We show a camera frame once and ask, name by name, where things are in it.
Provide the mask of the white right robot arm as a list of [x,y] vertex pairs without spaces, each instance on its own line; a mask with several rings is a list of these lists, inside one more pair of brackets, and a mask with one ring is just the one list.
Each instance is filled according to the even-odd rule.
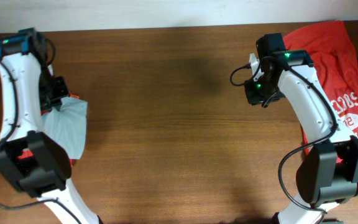
[[287,50],[280,33],[265,34],[250,55],[253,76],[244,82],[247,101],[263,108],[286,98],[308,142],[290,151],[284,163],[304,149],[309,153],[296,172],[298,193],[271,223],[324,223],[333,208],[358,196],[358,137],[339,118],[320,85],[314,63],[305,50]]

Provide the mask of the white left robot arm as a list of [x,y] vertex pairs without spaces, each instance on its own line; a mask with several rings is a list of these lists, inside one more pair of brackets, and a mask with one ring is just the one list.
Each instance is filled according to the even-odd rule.
[[53,74],[55,46],[34,28],[0,39],[0,174],[62,223],[100,223],[71,178],[85,150],[87,102]]

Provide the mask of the light blue t-shirt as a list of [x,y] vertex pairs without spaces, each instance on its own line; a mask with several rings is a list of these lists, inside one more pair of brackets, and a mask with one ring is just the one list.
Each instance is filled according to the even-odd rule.
[[80,159],[85,150],[88,102],[73,97],[61,99],[59,109],[42,115],[45,134],[59,144],[70,159]]

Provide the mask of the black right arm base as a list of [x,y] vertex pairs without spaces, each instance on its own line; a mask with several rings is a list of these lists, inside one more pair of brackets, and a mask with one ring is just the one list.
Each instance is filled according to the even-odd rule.
[[[269,221],[270,224],[280,224],[280,221],[278,219],[278,212],[276,212],[273,217]],[[344,224],[343,221],[340,221],[338,219],[325,219],[324,217],[321,217],[316,224]]]

